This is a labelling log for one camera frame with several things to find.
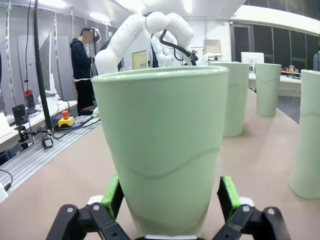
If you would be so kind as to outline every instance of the black hair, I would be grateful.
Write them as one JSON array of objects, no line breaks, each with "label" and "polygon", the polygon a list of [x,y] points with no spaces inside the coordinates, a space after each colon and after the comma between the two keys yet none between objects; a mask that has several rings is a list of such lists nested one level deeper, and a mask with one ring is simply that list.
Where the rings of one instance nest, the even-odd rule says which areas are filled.
[{"label": "black hair", "polygon": [[82,36],[84,32],[89,32],[89,31],[91,31],[91,29],[88,27],[85,27],[84,29],[81,30],[80,36]]}]

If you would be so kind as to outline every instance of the white wall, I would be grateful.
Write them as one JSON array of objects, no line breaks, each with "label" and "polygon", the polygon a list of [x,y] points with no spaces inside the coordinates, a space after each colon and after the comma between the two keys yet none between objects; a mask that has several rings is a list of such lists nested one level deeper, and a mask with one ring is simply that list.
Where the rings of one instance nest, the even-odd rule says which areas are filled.
[{"label": "white wall", "polygon": [[320,33],[318,20],[265,7],[242,5],[230,20],[283,27],[317,36]]},{"label": "white wall", "polygon": [[[193,30],[193,38],[189,44],[190,50],[198,51],[198,57],[202,57],[202,48],[204,47],[204,39],[214,39],[221,41],[221,51],[223,54],[222,61],[231,61],[231,40],[230,40],[230,26],[227,21],[208,20],[187,20]],[[147,50],[148,60],[152,60],[152,53],[150,47],[151,35],[144,31],[134,41],[128,51],[123,57],[124,66],[128,65],[132,68],[132,53]]]}]

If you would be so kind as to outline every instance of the red object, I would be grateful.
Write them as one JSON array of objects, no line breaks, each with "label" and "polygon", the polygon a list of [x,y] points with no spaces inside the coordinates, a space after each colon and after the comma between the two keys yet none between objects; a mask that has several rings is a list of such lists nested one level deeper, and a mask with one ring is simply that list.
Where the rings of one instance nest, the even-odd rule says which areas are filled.
[{"label": "red object", "polygon": [[24,93],[25,93],[25,95],[26,95],[26,96],[33,95],[33,94],[32,94],[32,90],[31,90],[31,89],[30,89],[30,90],[28,90],[28,91],[25,91]]},{"label": "red object", "polygon": [[62,117],[63,117],[64,119],[67,119],[67,118],[69,117],[69,112],[68,112],[68,111],[63,111],[63,112],[62,112]]}]

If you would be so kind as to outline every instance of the cup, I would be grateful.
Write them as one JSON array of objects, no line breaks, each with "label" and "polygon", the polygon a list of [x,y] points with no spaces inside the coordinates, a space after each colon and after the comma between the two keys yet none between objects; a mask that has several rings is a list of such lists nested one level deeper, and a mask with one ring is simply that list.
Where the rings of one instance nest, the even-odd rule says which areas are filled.
[{"label": "cup", "polygon": [[226,114],[229,70],[181,66],[92,79],[104,135],[138,232],[204,227]]},{"label": "cup", "polygon": [[302,70],[299,137],[289,186],[304,199],[320,198],[319,89],[320,72]]},{"label": "cup", "polygon": [[245,124],[250,65],[219,61],[213,61],[210,65],[226,67],[230,71],[223,136],[240,136]]},{"label": "cup", "polygon": [[256,113],[265,117],[276,115],[281,65],[256,63]]}]

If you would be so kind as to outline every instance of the black pants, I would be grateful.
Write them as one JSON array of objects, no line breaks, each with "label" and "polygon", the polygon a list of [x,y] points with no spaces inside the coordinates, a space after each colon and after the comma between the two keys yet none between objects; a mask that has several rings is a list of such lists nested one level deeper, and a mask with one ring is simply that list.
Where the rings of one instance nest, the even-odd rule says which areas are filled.
[{"label": "black pants", "polygon": [[78,104],[77,109],[78,113],[82,109],[85,109],[89,106],[94,105],[93,95],[94,95],[94,88],[92,87],[91,80],[80,80],[76,81],[75,88],[78,92]]}]

